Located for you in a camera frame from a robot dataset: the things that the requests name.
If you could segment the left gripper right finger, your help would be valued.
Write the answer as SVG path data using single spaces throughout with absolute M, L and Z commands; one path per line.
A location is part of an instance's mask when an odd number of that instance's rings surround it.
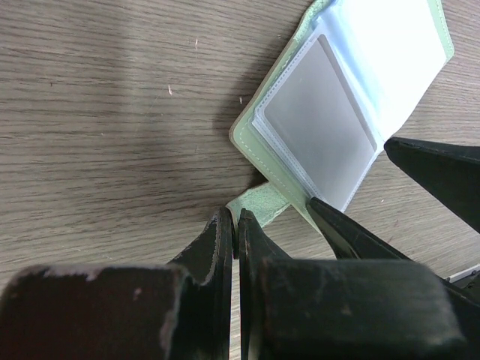
M 427 267 L 295 259 L 254 213 L 238 222 L 243 359 L 465 359 L 467 338 Z

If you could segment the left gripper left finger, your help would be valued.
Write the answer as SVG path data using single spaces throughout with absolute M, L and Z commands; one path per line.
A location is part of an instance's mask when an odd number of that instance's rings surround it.
M 35 265 L 1 294 L 3 359 L 228 359 L 233 219 L 164 265 Z

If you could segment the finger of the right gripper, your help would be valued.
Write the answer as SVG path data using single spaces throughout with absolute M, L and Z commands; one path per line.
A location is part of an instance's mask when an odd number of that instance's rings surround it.
M 307 211 L 338 260 L 411 261 L 408 256 L 321 199 L 310 199 Z
M 479 147 L 392 137 L 389 160 L 479 231 Z

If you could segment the green leather card holder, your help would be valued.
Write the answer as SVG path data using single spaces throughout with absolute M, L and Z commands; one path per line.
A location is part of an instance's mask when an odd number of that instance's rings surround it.
M 344 211 L 454 52 L 440 1 L 314 1 L 230 128 L 267 180 L 233 218 L 307 216 L 314 197 Z

